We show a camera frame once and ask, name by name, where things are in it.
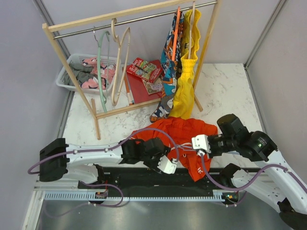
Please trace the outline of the blue wire hanger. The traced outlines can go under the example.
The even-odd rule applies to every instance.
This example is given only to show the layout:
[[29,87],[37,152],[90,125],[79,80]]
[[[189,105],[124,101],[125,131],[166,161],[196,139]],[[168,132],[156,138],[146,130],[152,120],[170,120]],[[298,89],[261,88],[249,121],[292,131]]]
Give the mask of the blue wire hanger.
[[176,150],[176,149],[182,149],[184,151],[195,151],[195,152],[198,151],[197,149],[195,149],[193,147],[193,145],[191,143],[184,143],[184,144],[181,144],[181,145],[175,145],[171,150]]

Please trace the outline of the orange shorts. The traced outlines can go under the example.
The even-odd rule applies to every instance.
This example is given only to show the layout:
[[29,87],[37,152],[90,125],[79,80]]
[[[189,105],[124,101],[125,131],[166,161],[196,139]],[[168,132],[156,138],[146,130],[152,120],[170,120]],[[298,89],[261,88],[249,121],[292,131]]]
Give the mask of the orange shorts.
[[[207,124],[202,120],[190,118],[182,119],[169,117],[167,119],[158,120],[149,125],[148,130],[138,134],[133,132],[132,139],[142,139],[147,141],[151,138],[159,138],[163,144],[170,147],[171,151],[167,157],[172,160],[177,156],[175,147],[170,139],[163,133],[154,131],[155,128],[167,133],[177,145],[191,147],[191,139],[197,135],[214,136],[218,134],[218,129],[215,125]],[[201,163],[201,157],[193,151],[179,149],[179,161],[188,170],[193,181],[198,181],[205,176],[203,168],[210,170],[211,159],[204,156],[204,166]]]

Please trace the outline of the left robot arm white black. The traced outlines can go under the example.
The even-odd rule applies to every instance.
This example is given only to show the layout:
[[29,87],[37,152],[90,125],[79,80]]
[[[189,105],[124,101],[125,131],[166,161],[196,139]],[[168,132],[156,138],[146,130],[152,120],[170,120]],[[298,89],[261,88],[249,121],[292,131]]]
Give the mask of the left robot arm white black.
[[167,157],[169,151],[159,138],[129,139],[104,146],[77,146],[58,138],[40,151],[39,180],[53,182],[64,177],[101,188],[105,184],[104,163],[142,162],[157,173],[173,174],[177,165]]

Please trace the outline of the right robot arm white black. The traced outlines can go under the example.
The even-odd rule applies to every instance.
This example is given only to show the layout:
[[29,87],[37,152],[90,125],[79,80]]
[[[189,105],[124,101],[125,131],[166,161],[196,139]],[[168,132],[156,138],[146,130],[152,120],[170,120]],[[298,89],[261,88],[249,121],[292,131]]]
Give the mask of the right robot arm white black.
[[214,180],[217,187],[248,192],[278,212],[284,223],[294,230],[307,228],[307,185],[286,162],[274,141],[262,131],[249,132],[234,114],[217,120],[220,135],[198,135],[193,147],[198,155],[213,158],[224,153],[238,155],[255,163],[260,169],[250,175],[233,163],[228,164]]

